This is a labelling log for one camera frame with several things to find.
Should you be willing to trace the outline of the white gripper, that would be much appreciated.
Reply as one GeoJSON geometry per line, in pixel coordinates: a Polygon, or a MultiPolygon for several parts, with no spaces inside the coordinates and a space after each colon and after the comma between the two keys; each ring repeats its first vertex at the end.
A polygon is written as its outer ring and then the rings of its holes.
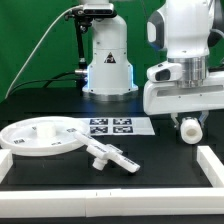
{"type": "Polygon", "coordinates": [[[202,111],[199,117],[201,127],[209,111],[224,109],[224,74],[212,74],[203,85],[179,88],[175,82],[145,84],[143,109],[147,115],[171,114],[174,128],[179,129],[177,113],[202,111]]]}

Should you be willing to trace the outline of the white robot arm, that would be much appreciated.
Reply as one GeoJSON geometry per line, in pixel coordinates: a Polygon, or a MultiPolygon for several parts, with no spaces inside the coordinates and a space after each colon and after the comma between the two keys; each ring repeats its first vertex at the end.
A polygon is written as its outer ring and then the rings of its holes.
{"type": "Polygon", "coordinates": [[[93,17],[93,58],[84,94],[108,100],[136,92],[129,56],[142,64],[151,46],[166,60],[147,70],[143,110],[148,115],[224,108],[224,71],[208,69],[209,48],[224,32],[220,0],[165,0],[152,13],[146,31],[127,40],[125,21],[113,16],[108,0],[90,0],[84,12],[93,17]]]}

